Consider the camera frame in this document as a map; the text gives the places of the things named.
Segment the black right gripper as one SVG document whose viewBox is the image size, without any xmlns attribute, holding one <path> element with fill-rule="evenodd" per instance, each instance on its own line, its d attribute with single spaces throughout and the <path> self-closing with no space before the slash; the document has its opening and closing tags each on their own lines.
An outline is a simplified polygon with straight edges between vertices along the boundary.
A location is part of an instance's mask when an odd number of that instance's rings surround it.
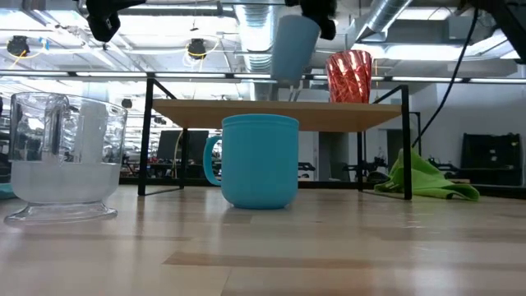
<svg viewBox="0 0 526 296">
<path fill-rule="evenodd" d="M 284 0 L 287 7 L 300 6 L 302 13 L 309 16 L 320 27 L 320 38 L 333 40 L 336 36 L 336 24 L 328 16 L 335 16 L 336 0 Z"/>
</svg>

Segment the black cabinet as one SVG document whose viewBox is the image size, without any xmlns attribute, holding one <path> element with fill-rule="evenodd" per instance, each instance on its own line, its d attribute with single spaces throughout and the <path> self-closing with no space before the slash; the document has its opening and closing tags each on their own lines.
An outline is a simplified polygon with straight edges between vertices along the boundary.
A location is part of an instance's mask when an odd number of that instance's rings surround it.
<svg viewBox="0 0 526 296">
<path fill-rule="evenodd" d="M 520 186 L 523 182 L 523 149 L 520 134 L 464 133 L 460 172 L 471 183 Z"/>
</svg>

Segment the pale blue plastic cup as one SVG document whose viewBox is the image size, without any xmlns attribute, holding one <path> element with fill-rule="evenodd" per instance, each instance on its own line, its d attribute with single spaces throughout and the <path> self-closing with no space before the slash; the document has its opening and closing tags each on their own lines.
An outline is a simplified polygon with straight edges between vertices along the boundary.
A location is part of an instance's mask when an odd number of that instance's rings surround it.
<svg viewBox="0 0 526 296">
<path fill-rule="evenodd" d="M 279 19 L 271 56 L 270 75 L 277 81 L 295 83 L 302 79 L 314 51 L 320 27 L 300 15 Z"/>
</svg>

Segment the cyan mug with handle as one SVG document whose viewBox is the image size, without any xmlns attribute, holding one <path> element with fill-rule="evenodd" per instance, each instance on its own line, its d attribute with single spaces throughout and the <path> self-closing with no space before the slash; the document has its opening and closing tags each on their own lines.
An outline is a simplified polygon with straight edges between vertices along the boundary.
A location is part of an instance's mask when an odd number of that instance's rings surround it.
<svg viewBox="0 0 526 296">
<path fill-rule="evenodd" d="M 206 179 L 237 208 L 282 209 L 298 193 L 299 121 L 249 113 L 222 121 L 223 133 L 206 140 Z"/>
</svg>

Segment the silver ventilation duct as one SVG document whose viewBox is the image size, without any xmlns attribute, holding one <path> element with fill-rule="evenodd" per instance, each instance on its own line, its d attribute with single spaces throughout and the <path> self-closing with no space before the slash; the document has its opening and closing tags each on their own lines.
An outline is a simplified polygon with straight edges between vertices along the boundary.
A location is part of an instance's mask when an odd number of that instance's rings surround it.
<svg viewBox="0 0 526 296">
<path fill-rule="evenodd" d="M 249 72 L 269 72 L 279 8 L 268 5 L 235 5 L 243 59 Z"/>
<path fill-rule="evenodd" d="M 413 0 L 373 0 L 369 12 L 355 18 L 347 31 L 350 42 L 385 33 Z"/>
</svg>

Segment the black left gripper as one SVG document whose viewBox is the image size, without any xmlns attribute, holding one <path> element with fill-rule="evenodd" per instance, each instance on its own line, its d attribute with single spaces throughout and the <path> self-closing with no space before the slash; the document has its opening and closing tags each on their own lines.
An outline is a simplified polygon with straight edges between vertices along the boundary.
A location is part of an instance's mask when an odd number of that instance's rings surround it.
<svg viewBox="0 0 526 296">
<path fill-rule="evenodd" d="M 92 35 L 100 42 L 109 42 L 121 26 L 118 11 L 146 3 L 146 0 L 74 0 L 87 9 L 86 18 Z"/>
</svg>

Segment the red ribbed plastic cup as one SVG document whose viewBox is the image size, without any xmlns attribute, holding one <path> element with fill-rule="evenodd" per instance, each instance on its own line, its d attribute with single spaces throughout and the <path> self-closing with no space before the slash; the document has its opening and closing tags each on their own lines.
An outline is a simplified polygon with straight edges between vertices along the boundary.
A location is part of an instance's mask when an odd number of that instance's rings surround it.
<svg viewBox="0 0 526 296">
<path fill-rule="evenodd" d="M 331 103 L 368 104 L 372 56 L 364 50 L 346 50 L 329 56 L 325 64 Z"/>
</svg>

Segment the black ceiling-mounted device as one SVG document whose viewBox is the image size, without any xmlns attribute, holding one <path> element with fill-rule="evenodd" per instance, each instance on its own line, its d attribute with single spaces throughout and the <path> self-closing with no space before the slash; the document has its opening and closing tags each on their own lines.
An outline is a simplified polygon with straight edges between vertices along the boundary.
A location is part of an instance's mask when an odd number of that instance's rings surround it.
<svg viewBox="0 0 526 296">
<path fill-rule="evenodd" d="M 30 47 L 27 44 L 27 37 L 23 35 L 13 35 L 7 42 L 7 51 L 17 57 L 27 56 L 30 53 Z"/>
<path fill-rule="evenodd" d="M 187 54 L 190 58 L 200 60 L 206 56 L 205 41 L 203 39 L 191 39 L 187 45 Z"/>
</svg>

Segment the dark computer monitor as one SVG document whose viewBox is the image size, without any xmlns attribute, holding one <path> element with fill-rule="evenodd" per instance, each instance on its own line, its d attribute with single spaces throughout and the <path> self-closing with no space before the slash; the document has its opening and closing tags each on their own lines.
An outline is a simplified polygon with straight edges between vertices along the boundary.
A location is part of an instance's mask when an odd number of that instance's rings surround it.
<svg viewBox="0 0 526 296">
<path fill-rule="evenodd" d="M 162 160 L 173 160 L 182 158 L 182 137 L 178 130 L 165 130 L 160 134 L 157 157 Z M 201 164 L 206 140 L 209 137 L 208 131 L 189 131 L 188 132 L 188 159 L 196 164 Z"/>
</svg>

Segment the green cloth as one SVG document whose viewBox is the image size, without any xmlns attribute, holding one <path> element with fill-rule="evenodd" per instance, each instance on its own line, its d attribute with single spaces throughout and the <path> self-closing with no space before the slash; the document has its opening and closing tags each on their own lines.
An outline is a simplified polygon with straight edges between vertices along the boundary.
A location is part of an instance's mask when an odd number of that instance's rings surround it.
<svg viewBox="0 0 526 296">
<path fill-rule="evenodd" d="M 479 191 L 467 183 L 453 183 L 446 179 L 439 169 L 418 153 L 411 151 L 412 194 L 421 197 L 453 199 L 458 197 L 465 201 L 478 201 Z M 398 159 L 388 173 L 388 180 L 374 186 L 376 192 L 404 192 L 404 150 L 400 150 Z"/>
</svg>

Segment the clear glass mug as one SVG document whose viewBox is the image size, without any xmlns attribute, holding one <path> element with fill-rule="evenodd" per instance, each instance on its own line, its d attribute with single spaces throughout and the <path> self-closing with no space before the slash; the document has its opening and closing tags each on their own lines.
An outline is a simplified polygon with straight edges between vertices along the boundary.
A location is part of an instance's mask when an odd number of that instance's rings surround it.
<svg viewBox="0 0 526 296">
<path fill-rule="evenodd" d="M 127 110 L 99 99 L 24 92 L 11 97 L 11 184 L 25 201 L 10 224 L 109 219 L 117 190 Z"/>
</svg>

